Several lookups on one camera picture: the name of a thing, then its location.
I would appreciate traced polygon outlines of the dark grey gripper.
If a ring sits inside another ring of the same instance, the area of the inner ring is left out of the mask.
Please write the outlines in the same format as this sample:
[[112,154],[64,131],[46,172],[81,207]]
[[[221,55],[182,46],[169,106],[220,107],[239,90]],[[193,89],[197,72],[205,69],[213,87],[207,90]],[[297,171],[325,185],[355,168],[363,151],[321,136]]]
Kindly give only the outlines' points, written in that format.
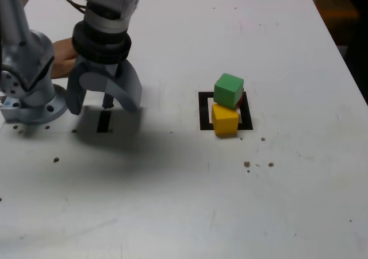
[[68,78],[66,89],[66,105],[74,115],[82,111],[86,90],[79,80],[84,75],[99,74],[108,79],[105,89],[105,108],[113,107],[113,99],[117,100],[121,107],[130,113],[135,113],[140,108],[142,86],[137,72],[131,63],[124,59],[116,64],[101,64],[85,57],[76,58],[76,63]]

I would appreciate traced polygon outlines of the person's hand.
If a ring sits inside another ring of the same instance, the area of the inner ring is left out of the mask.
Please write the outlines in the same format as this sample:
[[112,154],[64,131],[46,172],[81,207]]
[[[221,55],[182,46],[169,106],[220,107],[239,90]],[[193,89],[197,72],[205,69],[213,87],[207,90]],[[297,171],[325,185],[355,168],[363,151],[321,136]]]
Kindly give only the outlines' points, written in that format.
[[55,62],[52,68],[51,78],[60,79],[69,77],[77,57],[72,46],[72,38],[59,40],[53,44]]

